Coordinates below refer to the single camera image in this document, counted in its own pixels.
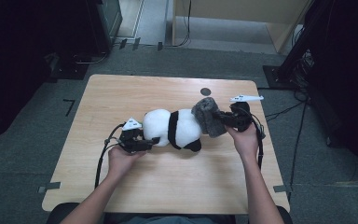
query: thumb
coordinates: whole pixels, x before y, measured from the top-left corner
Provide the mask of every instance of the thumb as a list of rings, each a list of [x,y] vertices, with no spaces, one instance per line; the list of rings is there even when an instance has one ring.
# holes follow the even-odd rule
[[[225,128],[227,130],[227,132],[229,133],[229,135],[231,135],[232,137],[234,137],[237,134],[237,131],[231,127],[228,127],[227,125],[225,125]]]

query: person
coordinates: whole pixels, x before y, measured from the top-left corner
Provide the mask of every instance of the person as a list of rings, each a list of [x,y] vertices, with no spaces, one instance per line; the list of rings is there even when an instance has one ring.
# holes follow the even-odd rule
[[[255,126],[251,124],[249,128],[242,133],[230,127],[226,127],[226,129],[234,140],[234,146],[240,154],[245,172],[249,222],[252,224],[284,223],[282,219],[284,218],[285,222],[291,223],[291,218],[288,213],[283,208],[277,207],[273,202],[258,167],[256,159],[258,142]],[[61,223],[97,223],[101,219],[103,210],[109,202],[117,184],[130,170],[133,164],[145,154],[146,152],[143,151],[129,155],[121,147],[113,147],[109,150],[109,169],[106,178],[85,201],[79,205],[77,205],[77,203],[72,204],[73,211],[65,216]],[[56,218],[50,215],[48,223],[53,223],[54,221],[52,220],[62,220],[62,217]],[[150,217],[150,215],[148,215],[148,217],[132,217],[124,223],[141,223],[141,221],[142,223],[215,223],[213,218],[209,218],[208,216]]]

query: wooden table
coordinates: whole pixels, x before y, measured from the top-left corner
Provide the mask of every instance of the wooden table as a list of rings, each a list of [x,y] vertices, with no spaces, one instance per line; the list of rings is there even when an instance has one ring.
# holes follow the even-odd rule
[[[62,149],[43,208],[59,203],[82,202],[92,191],[103,141],[120,123],[146,112],[164,108],[171,112],[191,108],[209,88],[219,108],[229,111],[229,98],[258,95],[252,81],[177,77],[94,75],[81,99],[71,130]],[[290,209],[285,192],[274,192],[282,177],[269,137],[263,108],[250,102],[251,112],[265,126],[262,173],[277,205]],[[202,150],[177,150],[171,145],[153,147],[117,187],[106,212],[175,214],[247,214],[247,195],[241,159],[228,133],[217,138],[201,137]],[[107,153],[101,180],[107,172]]]
[[[173,44],[176,36],[176,16],[187,17],[189,3],[190,0],[173,0]],[[282,52],[297,25],[303,21],[311,3],[311,0],[193,0],[190,16],[266,22],[275,49]]]

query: white fur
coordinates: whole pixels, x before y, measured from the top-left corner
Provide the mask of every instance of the white fur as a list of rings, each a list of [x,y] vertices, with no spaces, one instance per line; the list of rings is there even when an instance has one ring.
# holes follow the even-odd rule
[[[200,138],[201,128],[191,109],[179,110],[179,118],[176,126],[176,145],[185,147]]]
[[[154,137],[159,137],[156,147],[165,147],[168,141],[168,123],[170,122],[171,113],[165,109],[157,109],[148,112],[145,115],[143,128],[144,137],[146,140],[151,140]]]

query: table top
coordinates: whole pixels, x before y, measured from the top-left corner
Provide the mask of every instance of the table top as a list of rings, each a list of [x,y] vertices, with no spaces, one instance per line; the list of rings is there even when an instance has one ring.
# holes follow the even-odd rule
[[[103,141],[112,130],[130,117],[142,122],[154,109],[192,108],[203,99],[202,88],[211,90],[222,111],[230,111],[230,98],[258,95],[252,81],[93,75],[85,89],[70,132],[62,149],[42,207],[51,211],[59,203],[81,203],[94,189]],[[269,136],[262,105],[249,102],[251,112],[265,126],[262,174],[272,199],[289,211],[285,192],[275,192],[282,177]],[[153,147],[138,160],[119,183],[106,212],[175,214],[247,214],[247,195],[241,159],[228,133],[216,138],[200,137],[202,149],[192,152]],[[107,173],[107,153],[101,170]]]

